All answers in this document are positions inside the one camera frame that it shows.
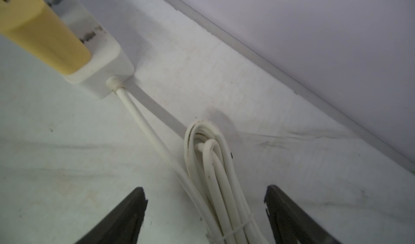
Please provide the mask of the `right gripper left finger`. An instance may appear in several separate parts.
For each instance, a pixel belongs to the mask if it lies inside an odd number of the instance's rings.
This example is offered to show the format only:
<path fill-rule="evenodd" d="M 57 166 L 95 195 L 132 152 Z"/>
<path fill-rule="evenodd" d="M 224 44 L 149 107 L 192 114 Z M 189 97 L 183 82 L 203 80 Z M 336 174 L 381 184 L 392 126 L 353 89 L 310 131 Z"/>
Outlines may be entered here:
<path fill-rule="evenodd" d="M 142 227 L 148 200 L 144 189 L 135 188 L 78 244 L 136 244 Z"/>

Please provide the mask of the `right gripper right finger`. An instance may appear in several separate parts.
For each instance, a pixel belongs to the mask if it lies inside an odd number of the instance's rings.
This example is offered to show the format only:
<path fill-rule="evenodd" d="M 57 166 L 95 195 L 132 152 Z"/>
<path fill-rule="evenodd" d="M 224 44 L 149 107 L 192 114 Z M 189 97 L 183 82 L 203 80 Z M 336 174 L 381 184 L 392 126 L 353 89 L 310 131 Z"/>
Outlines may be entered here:
<path fill-rule="evenodd" d="M 269 185 L 264 203 L 277 244 L 338 244 L 278 186 Z"/>

